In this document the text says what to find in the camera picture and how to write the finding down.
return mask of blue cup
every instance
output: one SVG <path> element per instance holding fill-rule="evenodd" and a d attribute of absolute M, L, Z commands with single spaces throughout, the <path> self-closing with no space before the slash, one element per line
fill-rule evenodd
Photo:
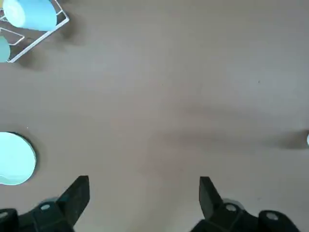
<path fill-rule="evenodd" d="M 11 55 L 11 48 L 4 36 L 0 36 L 0 63 L 6 62 Z"/>
<path fill-rule="evenodd" d="M 17 28 L 50 31 L 57 25 L 50 0 L 4 0 L 4 15 Z"/>

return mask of table surface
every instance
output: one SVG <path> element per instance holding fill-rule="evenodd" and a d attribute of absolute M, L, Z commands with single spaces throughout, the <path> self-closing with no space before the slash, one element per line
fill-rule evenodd
<path fill-rule="evenodd" d="M 87 174 L 76 231 L 186 232 L 204 175 L 308 230 L 308 1 L 62 4 L 66 27 L 0 64 L 0 130 L 39 161 L 0 186 L 1 207 L 28 211 Z"/>

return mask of screw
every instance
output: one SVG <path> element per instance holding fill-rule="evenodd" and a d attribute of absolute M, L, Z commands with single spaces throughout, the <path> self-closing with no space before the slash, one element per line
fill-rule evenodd
<path fill-rule="evenodd" d="M 236 207 L 233 206 L 232 204 L 227 204 L 225 207 L 228 211 L 231 211 L 231 212 L 235 212 L 237 210 Z"/>
<path fill-rule="evenodd" d="M 41 210 L 46 210 L 46 209 L 49 209 L 50 208 L 50 205 L 48 204 L 45 204 L 41 207 Z"/>
<path fill-rule="evenodd" d="M 271 212 L 267 213 L 266 217 L 268 217 L 268 219 L 270 219 L 270 220 L 275 220 L 275 221 L 277 221 L 279 219 L 276 214 L 271 213 Z"/>
<path fill-rule="evenodd" d="M 0 213 L 0 218 L 5 218 L 6 216 L 8 216 L 8 212 Z"/>

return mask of cup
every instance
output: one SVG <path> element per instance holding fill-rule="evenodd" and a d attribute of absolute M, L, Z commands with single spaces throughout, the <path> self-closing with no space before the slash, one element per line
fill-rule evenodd
<path fill-rule="evenodd" d="M 17 28 L 50 31 L 57 25 L 50 0 L 4 0 L 4 15 Z"/>
<path fill-rule="evenodd" d="M 11 48 L 4 36 L 0 36 L 0 63 L 6 62 L 11 55 Z"/>

